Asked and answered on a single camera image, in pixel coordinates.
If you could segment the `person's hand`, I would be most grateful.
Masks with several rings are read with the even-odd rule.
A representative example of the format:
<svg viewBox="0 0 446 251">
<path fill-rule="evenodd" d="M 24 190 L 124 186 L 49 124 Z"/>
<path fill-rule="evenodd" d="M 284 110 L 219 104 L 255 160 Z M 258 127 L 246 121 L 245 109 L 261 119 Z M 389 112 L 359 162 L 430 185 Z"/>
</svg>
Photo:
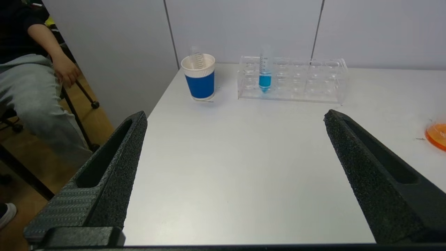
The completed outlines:
<svg viewBox="0 0 446 251">
<path fill-rule="evenodd" d="M 52 55 L 51 61 L 59 83 L 71 88 L 81 74 L 76 64 L 64 52 Z"/>
</svg>

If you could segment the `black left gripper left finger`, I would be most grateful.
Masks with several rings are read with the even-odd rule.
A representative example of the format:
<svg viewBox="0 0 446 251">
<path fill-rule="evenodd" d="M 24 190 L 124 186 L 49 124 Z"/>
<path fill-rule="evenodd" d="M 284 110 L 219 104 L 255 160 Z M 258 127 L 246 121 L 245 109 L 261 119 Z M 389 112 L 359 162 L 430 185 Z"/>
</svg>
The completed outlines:
<svg viewBox="0 0 446 251">
<path fill-rule="evenodd" d="M 32 249 L 45 245 L 123 246 L 147 116 L 127 117 L 24 229 Z"/>
</svg>

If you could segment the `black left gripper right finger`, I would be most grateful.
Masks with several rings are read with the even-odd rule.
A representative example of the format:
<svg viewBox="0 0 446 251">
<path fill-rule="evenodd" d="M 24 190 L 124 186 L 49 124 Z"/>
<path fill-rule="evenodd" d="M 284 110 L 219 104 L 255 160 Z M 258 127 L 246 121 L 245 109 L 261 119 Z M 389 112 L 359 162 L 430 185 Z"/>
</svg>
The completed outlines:
<svg viewBox="0 0 446 251">
<path fill-rule="evenodd" d="M 376 243 L 445 243 L 445 192 L 346 114 L 324 123 Z"/>
</svg>

